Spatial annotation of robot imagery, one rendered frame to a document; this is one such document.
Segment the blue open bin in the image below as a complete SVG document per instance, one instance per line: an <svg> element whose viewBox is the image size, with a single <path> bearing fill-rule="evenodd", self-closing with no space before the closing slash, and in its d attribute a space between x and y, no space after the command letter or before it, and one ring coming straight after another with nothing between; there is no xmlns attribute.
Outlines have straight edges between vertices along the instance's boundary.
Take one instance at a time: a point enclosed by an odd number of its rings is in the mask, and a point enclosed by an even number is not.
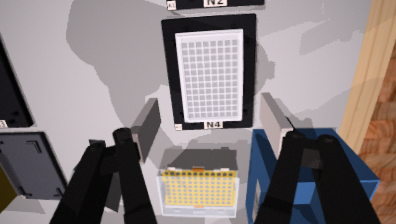
<svg viewBox="0 0 396 224"><path fill-rule="evenodd" d="M309 139L317 140L322 134L336 137L371 201L380 179L332 128L296 130L304 133ZM259 206L264 202L276 162L276 156L264 129L253 129L245 203L249 224L254 224ZM320 204L312 170L301 166L290 224L326 224Z"/></svg>

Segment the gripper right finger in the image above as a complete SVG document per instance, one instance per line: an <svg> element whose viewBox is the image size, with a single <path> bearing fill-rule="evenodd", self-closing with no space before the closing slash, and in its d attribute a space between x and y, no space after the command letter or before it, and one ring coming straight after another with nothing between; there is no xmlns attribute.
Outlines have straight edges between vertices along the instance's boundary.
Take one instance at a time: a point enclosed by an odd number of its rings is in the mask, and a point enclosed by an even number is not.
<svg viewBox="0 0 396 224"><path fill-rule="evenodd" d="M261 93L259 119L278 160L254 224L290 224L301 166L312 170L326 224L381 224L336 137L306 138L269 92Z"/></svg>

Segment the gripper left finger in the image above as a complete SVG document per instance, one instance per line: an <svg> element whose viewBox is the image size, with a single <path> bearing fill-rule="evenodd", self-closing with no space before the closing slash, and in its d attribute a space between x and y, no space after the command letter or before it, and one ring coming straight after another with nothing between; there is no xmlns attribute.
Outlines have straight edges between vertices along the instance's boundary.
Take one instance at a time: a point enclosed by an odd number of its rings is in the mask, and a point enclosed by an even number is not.
<svg viewBox="0 0 396 224"><path fill-rule="evenodd" d="M100 224L116 172L124 224L158 224L140 165L145 164L160 125L158 98L149 98L130 128L113 131L114 146L88 146L49 224Z"/></svg>

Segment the yellow open-top bin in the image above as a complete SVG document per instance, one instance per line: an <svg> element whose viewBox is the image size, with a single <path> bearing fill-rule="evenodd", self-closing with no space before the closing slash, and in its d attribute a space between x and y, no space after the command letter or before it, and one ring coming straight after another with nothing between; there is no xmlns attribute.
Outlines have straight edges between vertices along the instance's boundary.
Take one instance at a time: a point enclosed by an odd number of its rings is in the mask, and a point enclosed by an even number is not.
<svg viewBox="0 0 396 224"><path fill-rule="evenodd" d="M0 166L0 213L17 197L12 185Z"/></svg>

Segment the grey bench mat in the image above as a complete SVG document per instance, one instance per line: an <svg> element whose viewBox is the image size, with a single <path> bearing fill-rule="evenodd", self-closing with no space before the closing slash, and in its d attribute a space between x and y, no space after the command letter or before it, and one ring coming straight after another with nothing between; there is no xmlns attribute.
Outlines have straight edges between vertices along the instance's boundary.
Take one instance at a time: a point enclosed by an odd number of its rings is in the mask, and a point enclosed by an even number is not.
<svg viewBox="0 0 396 224"><path fill-rule="evenodd" d="M261 6L167 10L166 0L0 0L0 40L29 111L68 185L89 140L115 145L149 98L161 125L141 165L158 224L248 224L246 193L260 93L295 129L339 133L372 0L264 0ZM175 130L164 19L256 14L252 128ZM165 149L235 150L236 218L162 216L157 171Z"/></svg>

